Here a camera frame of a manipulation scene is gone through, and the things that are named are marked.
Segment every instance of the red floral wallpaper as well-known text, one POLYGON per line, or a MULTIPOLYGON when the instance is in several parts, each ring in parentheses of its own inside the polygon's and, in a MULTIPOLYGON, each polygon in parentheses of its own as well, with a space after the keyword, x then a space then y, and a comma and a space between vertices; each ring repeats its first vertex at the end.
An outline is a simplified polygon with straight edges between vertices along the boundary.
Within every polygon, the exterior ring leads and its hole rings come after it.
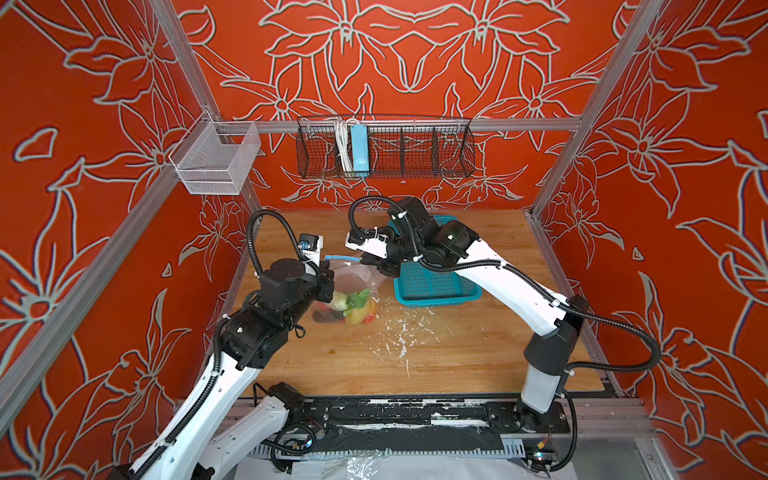
POLYGON ((768 476, 766 27, 765 2, 668 2, 542 218, 574 289, 662 345, 619 380, 683 478, 768 476))
MULTIPOLYGON (((0 37, 1 375, 200 110, 146 0, 3 2, 0 37)), ((103 478, 137 456, 192 386, 247 215, 176 187, 0 439, 0 476, 103 478)))
MULTIPOLYGON (((397 113, 578 116, 635 1, 174 0, 224 117, 397 113)), ((263 139, 251 180, 280 209, 340 208, 365 193, 445 207, 530 205, 563 132, 479 135, 466 179, 321 181, 296 175, 290 135, 263 139)))

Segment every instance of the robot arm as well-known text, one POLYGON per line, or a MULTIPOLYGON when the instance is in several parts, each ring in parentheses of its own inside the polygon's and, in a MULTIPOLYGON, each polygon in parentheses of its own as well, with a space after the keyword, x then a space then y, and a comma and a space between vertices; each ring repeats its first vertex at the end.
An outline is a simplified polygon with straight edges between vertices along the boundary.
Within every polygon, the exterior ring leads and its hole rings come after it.
POLYGON ((300 420, 304 397, 280 383, 252 412, 211 438, 237 397, 288 340, 290 331, 301 330, 298 321, 310 304, 315 300, 328 303, 333 298, 333 271, 327 262, 319 261, 323 238, 302 234, 296 242, 290 227, 286 229, 303 260, 273 263, 260 275, 261 290, 252 292, 231 317, 223 316, 214 332, 206 369, 187 400, 146 452, 132 465, 116 467, 110 479, 216 480, 255 445, 285 424, 300 420))
POLYGON ((583 319, 558 308, 559 303, 568 303, 565 296, 507 271, 504 268, 507 262, 463 223, 453 220, 438 226, 422 202, 414 197, 399 201, 399 205, 404 211, 391 207, 388 213, 400 235, 390 227, 379 227, 368 238, 353 229, 346 238, 347 247, 364 252, 363 263, 376 265, 389 276, 399 276, 402 263, 419 260, 436 266, 457 266, 458 275, 477 283, 517 313, 534 331, 525 349, 529 365, 521 399, 535 412, 546 414, 554 397, 562 393, 568 377, 565 366, 583 319), (412 242, 408 238, 406 215, 417 236, 418 255, 409 248, 412 242), (485 262, 488 264, 485 266, 470 266, 485 260, 492 261, 485 262), (549 292, 553 300, 545 300, 541 290, 549 292))

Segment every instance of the white wire basket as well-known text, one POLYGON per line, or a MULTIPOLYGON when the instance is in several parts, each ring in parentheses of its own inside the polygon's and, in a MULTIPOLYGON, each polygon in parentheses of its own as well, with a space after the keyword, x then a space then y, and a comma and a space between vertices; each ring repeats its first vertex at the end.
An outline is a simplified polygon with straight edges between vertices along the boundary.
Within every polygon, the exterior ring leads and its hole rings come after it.
POLYGON ((251 122, 245 135, 237 137, 218 133, 219 123, 203 112, 170 155, 170 162, 191 194, 238 195, 261 148, 255 123, 251 122), (182 148, 184 140, 191 138, 191 145, 182 148))

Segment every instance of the hanging wire basket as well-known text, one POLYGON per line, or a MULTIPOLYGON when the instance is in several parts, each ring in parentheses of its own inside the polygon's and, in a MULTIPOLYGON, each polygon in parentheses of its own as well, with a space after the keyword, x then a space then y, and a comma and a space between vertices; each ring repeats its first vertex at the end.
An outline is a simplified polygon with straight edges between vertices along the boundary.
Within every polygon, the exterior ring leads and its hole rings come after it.
MULTIPOLYGON (((296 161, 303 178, 459 178, 475 171, 475 138, 469 118, 406 115, 336 115, 298 118, 296 161), (367 126, 368 170, 342 165, 340 121, 367 126)), ((347 144, 349 158, 352 142, 347 144)))
POLYGON ((248 178, 261 148, 259 131, 250 122, 244 135, 221 134, 225 123, 203 111, 169 155, 191 194, 238 195, 248 178))

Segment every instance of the teal basket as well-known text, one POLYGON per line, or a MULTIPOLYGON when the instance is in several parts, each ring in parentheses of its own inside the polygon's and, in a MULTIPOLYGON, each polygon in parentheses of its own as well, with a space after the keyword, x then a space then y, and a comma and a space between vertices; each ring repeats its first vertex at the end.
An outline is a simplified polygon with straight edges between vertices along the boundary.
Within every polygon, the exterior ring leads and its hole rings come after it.
MULTIPOLYGON (((434 217, 440 226, 458 220, 453 215, 434 217)), ((397 230, 392 221, 389 226, 397 230)), ((401 265, 400 278, 395 278, 395 298, 410 308, 459 305, 477 300, 481 295, 482 288, 477 283, 453 272, 430 272, 417 263, 401 265)))

